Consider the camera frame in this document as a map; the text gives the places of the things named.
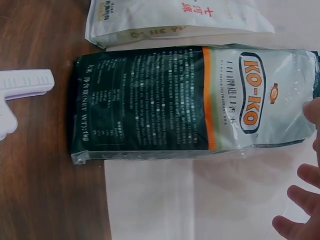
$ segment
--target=white bag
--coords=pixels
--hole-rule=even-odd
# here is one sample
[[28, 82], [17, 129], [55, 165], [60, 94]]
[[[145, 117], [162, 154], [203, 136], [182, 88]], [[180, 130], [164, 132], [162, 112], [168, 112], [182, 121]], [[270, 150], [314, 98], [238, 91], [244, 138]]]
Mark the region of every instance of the white bag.
[[254, 0], [92, 0], [85, 39], [105, 48], [142, 39], [274, 33]]

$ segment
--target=plastic packaging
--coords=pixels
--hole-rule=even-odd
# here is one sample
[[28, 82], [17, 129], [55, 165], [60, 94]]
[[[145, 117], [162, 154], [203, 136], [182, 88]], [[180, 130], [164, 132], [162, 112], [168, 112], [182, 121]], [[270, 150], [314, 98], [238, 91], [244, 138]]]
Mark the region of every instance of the plastic packaging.
[[72, 159], [194, 158], [310, 137], [320, 95], [305, 50], [172, 47], [81, 56]]
[[142, 39], [274, 33], [254, 0], [91, 0], [85, 39], [105, 48]]

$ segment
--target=finger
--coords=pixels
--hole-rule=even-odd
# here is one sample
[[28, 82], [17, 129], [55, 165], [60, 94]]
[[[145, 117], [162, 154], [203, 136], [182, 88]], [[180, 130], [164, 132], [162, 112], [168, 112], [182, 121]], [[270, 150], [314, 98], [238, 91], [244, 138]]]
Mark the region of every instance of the finger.
[[317, 188], [320, 187], [320, 170], [318, 166], [302, 164], [297, 171], [297, 175], [303, 181]]
[[320, 124], [320, 97], [313, 99], [303, 105], [303, 113], [311, 123]]
[[314, 140], [314, 142], [313, 142], [313, 144], [312, 144], [312, 148], [313, 148], [313, 150], [315, 150], [315, 151], [317, 151], [317, 148], [318, 148], [318, 141], [317, 141], [317, 139], [316, 140]]
[[320, 203], [320, 195], [306, 191], [295, 185], [289, 187], [287, 195], [309, 216], [311, 216], [315, 212], [315, 209]]
[[285, 239], [293, 240], [304, 224], [290, 221], [283, 216], [276, 216], [272, 221], [274, 229]]

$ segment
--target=dark green label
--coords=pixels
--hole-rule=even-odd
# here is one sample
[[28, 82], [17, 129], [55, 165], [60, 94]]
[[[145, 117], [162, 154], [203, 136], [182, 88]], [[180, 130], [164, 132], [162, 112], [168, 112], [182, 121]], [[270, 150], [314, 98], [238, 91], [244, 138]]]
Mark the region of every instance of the dark green label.
[[79, 57], [72, 153], [207, 150], [202, 47]]

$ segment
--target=white paper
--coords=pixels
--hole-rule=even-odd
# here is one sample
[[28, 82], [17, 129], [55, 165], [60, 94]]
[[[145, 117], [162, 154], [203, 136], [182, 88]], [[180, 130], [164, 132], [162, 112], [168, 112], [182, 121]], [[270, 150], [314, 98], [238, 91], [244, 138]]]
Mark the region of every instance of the white paper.
[[244, 44], [270, 49], [320, 51], [320, 1], [256, 0], [259, 11], [274, 26], [275, 35], [225, 34], [178, 39], [149, 39], [107, 48], [107, 51], [186, 45]]
[[302, 163], [317, 164], [314, 137], [299, 145], [211, 158], [106, 161], [112, 240], [280, 240], [272, 219], [308, 216], [287, 197]]

